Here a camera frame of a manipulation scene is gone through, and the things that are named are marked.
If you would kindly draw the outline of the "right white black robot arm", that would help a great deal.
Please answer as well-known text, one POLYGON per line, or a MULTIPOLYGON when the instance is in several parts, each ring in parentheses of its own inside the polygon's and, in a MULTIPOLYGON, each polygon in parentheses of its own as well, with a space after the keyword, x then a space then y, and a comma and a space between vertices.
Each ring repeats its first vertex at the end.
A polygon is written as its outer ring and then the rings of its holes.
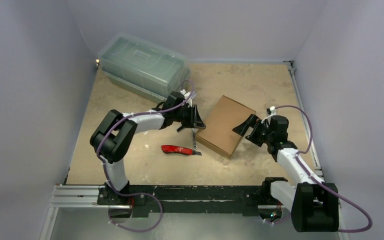
POLYGON ((234 127, 234 133, 261 147, 285 170, 295 184, 283 178, 267 178, 260 196, 268 204, 276 200, 290 212, 297 232, 336 232, 339 229, 338 189, 318 177, 301 158, 297 146, 288 139, 289 120, 281 115, 264 119, 251 114, 234 127))

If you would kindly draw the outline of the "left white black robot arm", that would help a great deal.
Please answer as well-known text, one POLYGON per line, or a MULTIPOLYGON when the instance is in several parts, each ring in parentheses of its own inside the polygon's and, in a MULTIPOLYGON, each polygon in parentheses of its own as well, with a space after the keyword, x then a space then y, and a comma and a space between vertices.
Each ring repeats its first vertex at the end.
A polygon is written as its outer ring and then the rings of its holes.
POLYGON ((136 113, 121 113, 110 110, 90 138, 96 156, 101 161, 105 184, 111 189, 109 197, 118 205, 126 203, 129 180, 126 176, 124 157, 135 134, 163 130, 173 123, 180 123, 184 129, 204 129, 198 107, 190 102, 191 92, 173 91, 165 101, 156 107, 136 113))

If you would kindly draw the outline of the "brown cardboard express box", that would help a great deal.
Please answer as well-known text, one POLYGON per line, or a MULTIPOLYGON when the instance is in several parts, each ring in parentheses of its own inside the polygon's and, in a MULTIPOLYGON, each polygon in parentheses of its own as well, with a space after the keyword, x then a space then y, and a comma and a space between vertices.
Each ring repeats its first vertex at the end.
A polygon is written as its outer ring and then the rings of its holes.
POLYGON ((233 131, 233 128, 255 113, 255 110, 223 95, 205 118, 206 128, 197 131, 196 140, 220 156, 229 159, 243 139, 233 131))

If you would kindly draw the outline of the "red utility knife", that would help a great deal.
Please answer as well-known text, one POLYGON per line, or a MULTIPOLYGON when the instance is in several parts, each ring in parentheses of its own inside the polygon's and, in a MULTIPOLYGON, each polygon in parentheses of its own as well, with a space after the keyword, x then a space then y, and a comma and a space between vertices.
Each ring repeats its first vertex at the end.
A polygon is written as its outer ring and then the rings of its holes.
POLYGON ((165 154, 181 154, 181 155, 185 155, 185 156, 192 156, 192 155, 201 156, 202 155, 202 153, 199 151, 196 151, 196 150, 193 150, 193 149, 187 148, 187 147, 176 146, 176 145, 165 144, 165 145, 161 146, 161 150, 165 154))

